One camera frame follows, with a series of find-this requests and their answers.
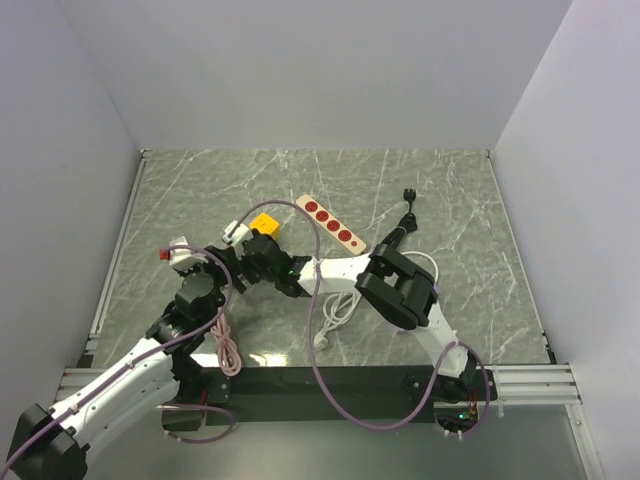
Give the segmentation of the yellow cube socket adapter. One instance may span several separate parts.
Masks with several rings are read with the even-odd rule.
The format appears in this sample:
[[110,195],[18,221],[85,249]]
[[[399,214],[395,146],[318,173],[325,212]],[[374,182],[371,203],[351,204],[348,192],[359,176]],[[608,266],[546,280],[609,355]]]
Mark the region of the yellow cube socket adapter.
[[249,225],[251,230],[256,230],[260,234],[268,235],[273,240],[280,237],[280,223],[266,212],[258,214]]

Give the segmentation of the beige red power strip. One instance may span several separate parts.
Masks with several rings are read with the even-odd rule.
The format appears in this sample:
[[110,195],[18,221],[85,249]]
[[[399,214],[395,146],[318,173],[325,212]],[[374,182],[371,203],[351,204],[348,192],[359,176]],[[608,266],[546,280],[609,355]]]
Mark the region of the beige red power strip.
[[301,195],[295,203],[352,255],[358,256],[365,252],[366,243],[309,194]]

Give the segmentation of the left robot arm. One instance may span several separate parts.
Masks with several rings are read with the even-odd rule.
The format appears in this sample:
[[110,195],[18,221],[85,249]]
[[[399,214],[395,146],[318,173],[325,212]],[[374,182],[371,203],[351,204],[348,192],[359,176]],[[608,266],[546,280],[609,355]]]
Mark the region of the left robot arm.
[[66,399],[34,404],[18,419],[1,473],[20,479],[82,479],[93,456],[149,411],[203,390],[193,352],[238,285],[234,248],[184,242],[160,253],[182,284],[163,315],[119,361]]

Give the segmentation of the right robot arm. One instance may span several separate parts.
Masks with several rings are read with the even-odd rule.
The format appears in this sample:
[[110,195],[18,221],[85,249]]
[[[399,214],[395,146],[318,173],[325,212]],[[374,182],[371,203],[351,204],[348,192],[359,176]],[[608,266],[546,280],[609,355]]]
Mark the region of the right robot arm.
[[291,256],[266,234],[243,242],[233,263],[251,284],[266,281],[291,297],[358,293],[387,322],[415,335],[437,371],[435,395],[454,403],[468,398],[477,360],[444,317],[435,277],[391,245],[338,259]]

